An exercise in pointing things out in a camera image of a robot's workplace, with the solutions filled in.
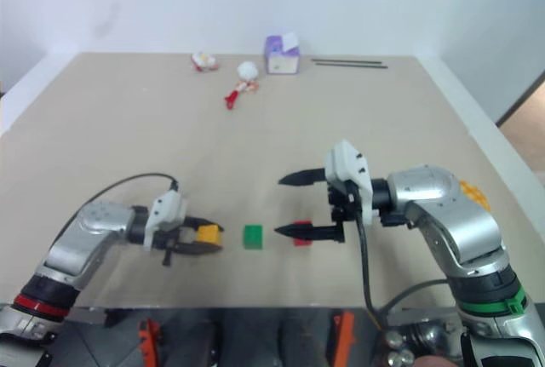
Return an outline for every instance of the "yellow block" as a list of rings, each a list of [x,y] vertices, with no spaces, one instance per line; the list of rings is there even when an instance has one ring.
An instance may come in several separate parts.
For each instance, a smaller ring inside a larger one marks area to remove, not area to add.
[[[197,242],[221,246],[221,232],[217,225],[201,225],[197,229]]]
[[[469,184],[466,181],[460,181],[460,188],[466,196],[477,204],[480,204],[484,209],[490,212],[491,205],[488,204],[486,196],[476,186]]]

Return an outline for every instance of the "small figurine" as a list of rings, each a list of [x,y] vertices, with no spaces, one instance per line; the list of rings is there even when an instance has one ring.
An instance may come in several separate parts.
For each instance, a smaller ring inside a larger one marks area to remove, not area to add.
[[[235,100],[239,93],[256,91],[259,88],[259,84],[255,81],[259,72],[257,71],[257,66],[254,62],[243,62],[238,66],[237,70],[240,81],[238,81],[237,86],[235,86],[235,90],[225,98],[228,110],[231,110],[235,106]]]
[[[203,52],[197,52],[191,55],[191,62],[195,65],[195,69],[199,72],[203,71],[215,71],[220,64],[211,54],[205,54]]]

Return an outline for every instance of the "table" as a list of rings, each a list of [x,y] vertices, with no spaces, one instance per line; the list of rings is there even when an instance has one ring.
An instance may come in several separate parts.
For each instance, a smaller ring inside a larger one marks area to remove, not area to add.
[[[374,177],[420,163],[443,166],[479,186],[525,289],[545,300],[542,240],[457,115],[417,60],[383,57],[387,70],[314,66],[263,76],[235,109],[223,97],[236,67],[258,56],[219,56],[216,72],[195,72],[187,54],[80,54],[0,138],[0,301],[32,275],[64,221],[102,187],[144,171],[171,173],[189,214],[222,224],[217,255],[173,258],[123,245],[80,295],[97,307],[363,306],[359,246],[295,247],[274,227],[310,219],[329,224],[325,185],[277,185],[283,175],[323,166],[347,139]],[[141,180],[108,198],[147,204],[167,181]],[[262,224],[263,250],[246,250],[245,224]],[[368,231],[377,305],[442,273],[421,234],[404,227]],[[449,305],[445,287],[412,296],[419,306]]]

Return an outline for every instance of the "green block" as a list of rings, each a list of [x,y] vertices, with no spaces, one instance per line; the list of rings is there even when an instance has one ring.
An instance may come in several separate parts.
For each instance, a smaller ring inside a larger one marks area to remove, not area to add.
[[[263,227],[261,225],[244,227],[244,248],[263,249]]]

